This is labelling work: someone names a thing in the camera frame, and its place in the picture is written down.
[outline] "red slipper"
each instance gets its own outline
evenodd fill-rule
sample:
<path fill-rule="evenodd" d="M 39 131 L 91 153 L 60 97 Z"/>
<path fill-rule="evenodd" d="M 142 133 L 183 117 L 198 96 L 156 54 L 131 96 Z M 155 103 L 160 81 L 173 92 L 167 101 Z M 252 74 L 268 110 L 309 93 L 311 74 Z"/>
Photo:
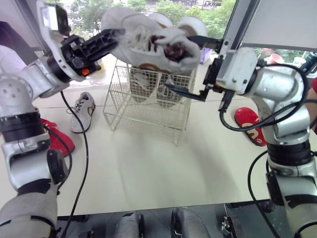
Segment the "red slipper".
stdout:
<path fill-rule="evenodd" d="M 250 108 L 239 108 L 234 114 L 234 119 L 240 127 L 252 126 L 259 122 L 259 116 Z M 258 146 L 266 146 L 261 128 L 248 130 L 245 134 Z"/>
<path fill-rule="evenodd" d="M 51 129 L 53 132 L 55 132 L 65 142 L 65 144 L 67 145 L 67 147 L 69 148 L 71 153 L 74 151 L 75 145 L 74 145 L 73 141 L 71 140 L 71 138 L 69 138 L 68 135 L 66 135 L 63 132 L 61 132 L 60 130 L 58 130 L 56 123 L 50 122 L 49 120 L 45 120 L 45 119 L 42 119 L 42 122 L 49 129 Z M 49 133 L 49 135 L 51 138 L 50 148 L 60 150 L 61 153 L 63 154 L 63 156 L 66 157 L 68 155 L 68 152 L 67 152 L 65 146 L 54 135 L 52 135 L 51 133 Z"/>

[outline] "shoe sole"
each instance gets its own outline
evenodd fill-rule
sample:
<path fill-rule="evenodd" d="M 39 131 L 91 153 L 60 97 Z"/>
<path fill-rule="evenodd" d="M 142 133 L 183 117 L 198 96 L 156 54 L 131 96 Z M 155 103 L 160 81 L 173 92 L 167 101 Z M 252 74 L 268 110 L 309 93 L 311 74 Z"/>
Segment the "shoe sole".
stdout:
<path fill-rule="evenodd" d="M 237 122 L 236 117 L 234 117 L 234 121 L 237 123 L 237 125 L 238 125 L 240 128 L 242 128 L 242 127 L 239 125 L 239 123 Z M 247 131 L 244 131 L 244 133 L 247 135 L 247 137 L 250 139 L 250 141 L 251 141 L 253 144 L 255 144 L 255 145 L 257 145 L 257 146 L 260 146 L 260 147 L 266 146 L 266 145 L 260 145 L 260 144 L 258 144 L 258 143 L 249 135 L 249 133 L 248 133 Z"/>
<path fill-rule="evenodd" d="M 93 112 L 91 113 L 91 118 L 93 118 L 93 114 L 94 114 L 95 108 L 96 108 L 96 105 L 95 105 L 95 107 L 94 107 L 94 109 L 93 109 Z M 90 128 L 91 121 L 92 121 L 92 120 L 90 120 L 89 126 L 88 126 L 88 128 L 85 130 L 85 132 Z M 82 132 L 82 131 L 81 131 L 81 132 L 74 132 L 74 131 L 73 131 L 73 133 L 75 133 L 75 134 L 82 134 L 83 132 Z"/>

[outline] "wire basket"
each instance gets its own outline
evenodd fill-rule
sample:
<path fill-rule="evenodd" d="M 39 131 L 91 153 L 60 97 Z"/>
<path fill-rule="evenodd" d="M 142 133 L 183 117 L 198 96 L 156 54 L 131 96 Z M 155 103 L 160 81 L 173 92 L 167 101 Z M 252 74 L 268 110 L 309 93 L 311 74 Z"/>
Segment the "wire basket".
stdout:
<path fill-rule="evenodd" d="M 158 135 L 178 146 L 186 129 L 191 100 L 181 97 L 164 83 L 186 87 L 192 92 L 196 70 L 186 75 L 116 65 L 104 105 L 111 127 Z"/>

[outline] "white table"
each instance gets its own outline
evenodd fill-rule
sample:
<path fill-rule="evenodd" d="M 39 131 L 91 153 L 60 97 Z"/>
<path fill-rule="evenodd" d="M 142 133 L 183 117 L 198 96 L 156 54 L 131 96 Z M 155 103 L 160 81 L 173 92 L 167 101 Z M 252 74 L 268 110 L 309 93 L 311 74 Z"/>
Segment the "white table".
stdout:
<path fill-rule="evenodd" d="M 202 88 L 206 67 L 198 73 L 195 91 Z M 193 102 L 182 146 L 161 138 L 135 134 L 124 129 L 112 132 L 102 114 L 107 86 L 70 89 L 65 96 L 74 104 L 80 92 L 89 91 L 96 100 L 89 143 L 89 171 L 75 214 L 191 206 L 249 201 L 247 172 L 253 159 L 265 150 L 255 146 L 245 134 L 226 129 L 219 120 L 221 95 L 210 93 L 208 102 Z M 58 196 L 58 215 L 69 215 L 85 168 L 83 136 L 70 132 L 70 115 L 59 94 L 36 100 L 41 116 L 57 123 L 74 141 L 73 170 Z M 238 107 L 250 107 L 249 99 L 235 97 L 226 120 Z M 312 149 L 317 136 L 311 134 Z M 15 196 L 0 153 L 0 206 Z M 265 158 L 256 164 L 252 185 L 258 199 L 268 198 Z"/>

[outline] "white sneaker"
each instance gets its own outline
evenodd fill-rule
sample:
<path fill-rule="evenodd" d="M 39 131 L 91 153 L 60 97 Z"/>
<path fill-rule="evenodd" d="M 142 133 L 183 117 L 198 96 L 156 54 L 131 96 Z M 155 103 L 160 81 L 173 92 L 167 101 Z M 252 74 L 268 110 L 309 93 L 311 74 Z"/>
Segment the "white sneaker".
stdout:
<path fill-rule="evenodd" d="M 111 52 L 119 60 L 142 69 L 165 73 L 193 70 L 201 52 L 177 27 L 164 28 L 147 16 L 124 7 L 107 10 L 102 18 L 102 30 L 125 29 L 118 46 Z"/>
<path fill-rule="evenodd" d="M 81 93 L 79 99 L 77 99 L 75 102 L 75 106 L 72 107 L 75 114 L 83 124 L 85 131 L 87 131 L 90 127 L 91 117 L 94 113 L 95 107 L 95 101 L 88 92 Z M 72 115 L 70 119 L 70 130 L 75 133 L 83 132 L 78 120 L 74 115 Z"/>

